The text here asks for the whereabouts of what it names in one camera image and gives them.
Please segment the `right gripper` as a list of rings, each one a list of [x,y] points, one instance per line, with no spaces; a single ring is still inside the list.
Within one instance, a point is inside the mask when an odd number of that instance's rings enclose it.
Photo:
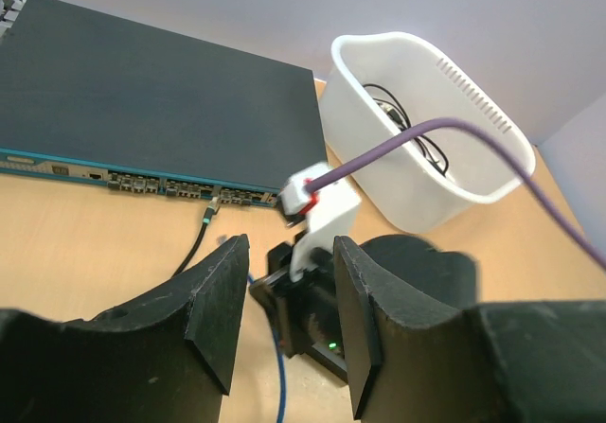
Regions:
[[[294,282],[290,277],[293,252],[294,246],[287,242],[270,250],[268,273],[253,281],[249,293],[263,308],[281,353],[288,358],[306,354],[347,381],[332,254],[314,249],[312,268]]]

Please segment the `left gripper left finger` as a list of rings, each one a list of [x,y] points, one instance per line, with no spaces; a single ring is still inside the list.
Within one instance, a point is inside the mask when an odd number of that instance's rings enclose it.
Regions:
[[[95,318],[1,313],[5,422],[215,422],[232,383],[247,236]]]

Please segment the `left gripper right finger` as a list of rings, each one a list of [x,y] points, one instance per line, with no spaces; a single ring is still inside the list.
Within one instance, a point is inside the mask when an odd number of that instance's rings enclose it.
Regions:
[[[452,308],[334,242],[353,416],[361,422],[601,422],[601,300]]]

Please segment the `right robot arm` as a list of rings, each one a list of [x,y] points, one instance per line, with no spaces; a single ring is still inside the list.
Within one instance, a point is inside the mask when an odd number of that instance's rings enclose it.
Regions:
[[[477,302],[477,270],[469,256],[439,251],[425,239],[408,235],[380,236],[360,247],[379,266],[445,305],[466,308]],[[312,268],[294,282],[293,253],[288,242],[270,250],[268,273],[252,282],[249,293],[263,308],[279,353],[288,358],[306,354],[347,381],[333,254],[314,249]]]

